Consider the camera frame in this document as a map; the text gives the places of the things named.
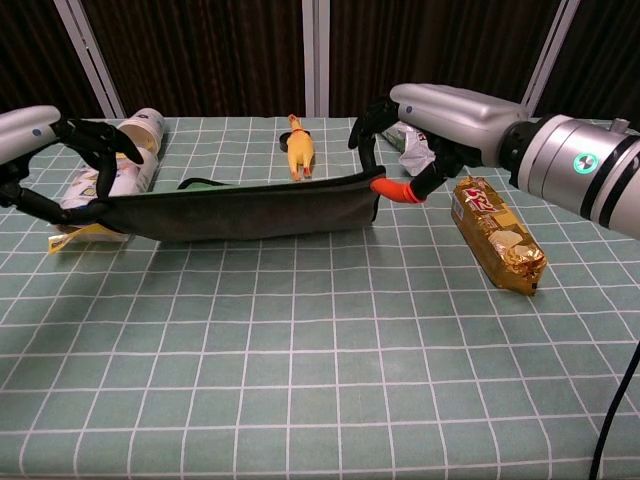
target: dark curtain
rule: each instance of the dark curtain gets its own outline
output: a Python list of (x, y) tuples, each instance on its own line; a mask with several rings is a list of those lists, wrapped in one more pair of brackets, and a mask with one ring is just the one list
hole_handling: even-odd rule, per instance
[(127, 114), (304, 114), (300, 0), (83, 0)]
[(640, 128), (640, 2), (582, 0), (536, 114), (627, 118)]
[(358, 115), (402, 82), (444, 83), (520, 102), (558, 3), (331, 2), (331, 115)]
[(0, 0), (0, 64), (0, 113), (54, 105), (103, 116), (53, 1)]

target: red label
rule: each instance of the red label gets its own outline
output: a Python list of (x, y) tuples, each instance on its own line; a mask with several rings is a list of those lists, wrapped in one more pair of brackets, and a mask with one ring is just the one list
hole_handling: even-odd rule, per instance
[(468, 203), (471, 204), (471, 208), (479, 210), (481, 212), (497, 212), (496, 208), (487, 198), (487, 195), (477, 188), (467, 188), (464, 190), (467, 196)]

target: table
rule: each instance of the table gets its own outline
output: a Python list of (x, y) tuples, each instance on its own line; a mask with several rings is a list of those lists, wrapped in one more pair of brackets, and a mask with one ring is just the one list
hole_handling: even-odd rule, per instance
[[(352, 119), (306, 119), (314, 178), (353, 173)], [(155, 190), (289, 179), (284, 118), (168, 120)], [(389, 176), (398, 153), (378, 142)], [(59, 197), (54, 146), (25, 184)], [(640, 246), (515, 191), (550, 266), (496, 289), (450, 216), (380, 202), (374, 226), (262, 242), (72, 244), (0, 218), (0, 472), (109, 478), (585, 478), (640, 338)], [(605, 449), (640, 476), (640, 381)]]

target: black cable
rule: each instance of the black cable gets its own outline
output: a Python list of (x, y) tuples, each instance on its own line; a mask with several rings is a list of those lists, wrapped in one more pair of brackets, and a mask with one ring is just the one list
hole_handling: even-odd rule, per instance
[(613, 396), (613, 400), (611, 401), (611, 405), (609, 405), (607, 415), (604, 417), (604, 423), (602, 424), (602, 429), (600, 430), (600, 436), (598, 437), (596, 450), (593, 453), (591, 470), (589, 470), (589, 480), (596, 480), (598, 478), (598, 468), (600, 467), (600, 459), (602, 458), (602, 451), (604, 450), (604, 442), (607, 441), (607, 434), (609, 433), (609, 429), (611, 428), (611, 424), (613, 423), (613, 417), (616, 414), (616, 410), (618, 410), (618, 406), (622, 401), (622, 397), (624, 397), (624, 393), (626, 392), (629, 383), (631, 383), (633, 373), (638, 367), (638, 363), (640, 363), (640, 342), (638, 342), (638, 346), (636, 347), (636, 351), (631, 357), (631, 361), (629, 362), (627, 371), (624, 372), (624, 376), (622, 377), (620, 386), (618, 387), (616, 394)]

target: green circular logo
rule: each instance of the green circular logo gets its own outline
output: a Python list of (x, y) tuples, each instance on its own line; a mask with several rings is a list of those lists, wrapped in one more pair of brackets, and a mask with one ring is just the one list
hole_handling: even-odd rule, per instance
[(573, 159), (573, 169), (580, 175), (587, 175), (598, 168), (598, 157), (593, 153), (581, 153)]

